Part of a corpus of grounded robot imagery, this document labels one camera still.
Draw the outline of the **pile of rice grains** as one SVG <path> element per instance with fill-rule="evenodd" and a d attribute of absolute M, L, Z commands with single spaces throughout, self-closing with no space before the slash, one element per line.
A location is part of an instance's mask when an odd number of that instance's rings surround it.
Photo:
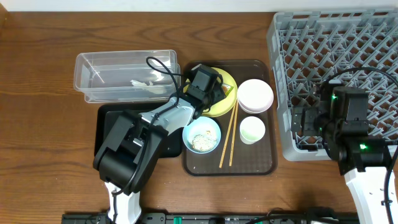
<path fill-rule="evenodd" d="M 204 134 L 197 134 L 192 139 L 192 148 L 196 152 L 208 152 L 212 150 L 217 143 L 217 136 L 211 131 Z"/>

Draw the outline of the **light blue bowl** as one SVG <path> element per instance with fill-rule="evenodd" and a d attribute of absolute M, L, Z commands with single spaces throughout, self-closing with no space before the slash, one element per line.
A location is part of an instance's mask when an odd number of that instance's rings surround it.
<path fill-rule="evenodd" d="M 216 134 L 217 143 L 216 143 L 215 147 L 212 150 L 205 152 L 205 153 L 194 151 L 192 148 L 193 137 L 196 136 L 197 134 L 204 134 L 206 131 L 211 131 Z M 194 120 L 192 123 L 190 123 L 188 126 L 184 127 L 183 132 L 182 132 L 182 140 L 183 140 L 183 143 L 185 144 L 185 146 L 187 147 L 187 149 L 189 149 L 190 151 L 197 153 L 197 154 L 206 154 L 206 153 L 209 153 L 209 152 L 213 151 L 214 149 L 216 149 L 216 147 L 220 143 L 221 129 L 215 120 L 208 118 L 208 117 L 201 116 L 198 119 Z"/>

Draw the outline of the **green snack wrapper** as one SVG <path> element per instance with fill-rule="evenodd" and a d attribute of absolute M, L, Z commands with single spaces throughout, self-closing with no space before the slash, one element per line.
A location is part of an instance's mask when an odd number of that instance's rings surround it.
<path fill-rule="evenodd" d="M 223 83 L 221 85 L 221 87 L 222 87 L 222 90 L 223 90 L 225 96 L 228 96 L 231 93 L 231 91 L 233 90 L 233 88 L 234 88 L 234 86 L 231 86 L 231 85 L 228 85 L 228 84 L 225 84 L 225 83 Z"/>

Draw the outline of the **white cup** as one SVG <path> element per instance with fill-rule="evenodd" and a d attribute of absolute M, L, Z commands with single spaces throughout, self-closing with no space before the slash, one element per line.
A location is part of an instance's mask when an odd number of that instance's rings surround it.
<path fill-rule="evenodd" d="M 239 125 L 239 136 L 243 143 L 254 144 L 261 140 L 266 133 L 265 124 L 255 116 L 244 118 Z"/>

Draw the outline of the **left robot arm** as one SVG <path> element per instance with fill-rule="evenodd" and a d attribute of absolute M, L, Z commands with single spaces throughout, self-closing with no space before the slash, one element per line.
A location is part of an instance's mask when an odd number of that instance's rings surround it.
<path fill-rule="evenodd" d="M 137 222 L 139 193 L 169 136 L 225 99 L 223 77 L 214 68 L 199 64 L 187 78 L 188 85 L 178 88 L 166 104 L 144 113 L 123 111 L 95 154 L 93 167 L 109 192 L 111 223 Z"/>

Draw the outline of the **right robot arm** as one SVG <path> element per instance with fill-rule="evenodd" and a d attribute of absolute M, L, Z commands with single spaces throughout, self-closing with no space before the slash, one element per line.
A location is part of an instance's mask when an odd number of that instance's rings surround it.
<path fill-rule="evenodd" d="M 319 95 L 317 106 L 293 108 L 291 130 L 321 137 L 327 156 L 345 178 L 360 223 L 397 223 L 392 171 L 397 153 L 390 153 L 384 139 L 368 134 L 368 94 L 330 85 Z"/>

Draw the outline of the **yellow round plate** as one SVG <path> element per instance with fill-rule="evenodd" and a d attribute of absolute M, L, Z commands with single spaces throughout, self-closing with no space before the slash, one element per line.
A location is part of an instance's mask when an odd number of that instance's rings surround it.
<path fill-rule="evenodd" d="M 238 88 L 237 88 L 237 84 L 236 84 L 234 78 L 229 73 L 227 73 L 226 71 L 224 71 L 220 68 L 216 68 L 216 67 L 211 67 L 211 68 L 214 68 L 217 72 L 219 72 L 222 75 L 223 81 L 225 84 L 234 86 L 231 93 L 224 100 L 213 105 L 209 111 L 204 111 L 201 115 L 201 116 L 208 116 L 208 117 L 217 117 L 217 116 L 221 116 L 221 115 L 227 113 L 235 105 Z M 195 109 L 191 105 L 191 103 L 189 101 L 187 101 L 187 97 L 185 96 L 185 92 L 188 88 L 188 84 L 190 83 L 188 76 L 189 76 L 189 72 L 191 69 L 186 70 L 183 73 L 185 78 L 187 79 L 187 86 L 183 89 L 183 93 L 180 95 L 180 103 L 178 104 L 178 106 L 181 108 L 181 110 L 183 110 L 183 114 L 186 117 L 193 120 L 193 119 L 197 119 L 199 117 L 193 116 Z"/>

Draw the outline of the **pink white bowl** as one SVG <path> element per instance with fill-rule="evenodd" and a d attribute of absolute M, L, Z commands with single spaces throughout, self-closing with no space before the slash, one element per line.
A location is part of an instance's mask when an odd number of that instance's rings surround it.
<path fill-rule="evenodd" d="M 249 114 L 267 111 L 273 104 L 274 93 L 268 83 L 259 79 L 246 80 L 238 87 L 239 106 Z"/>

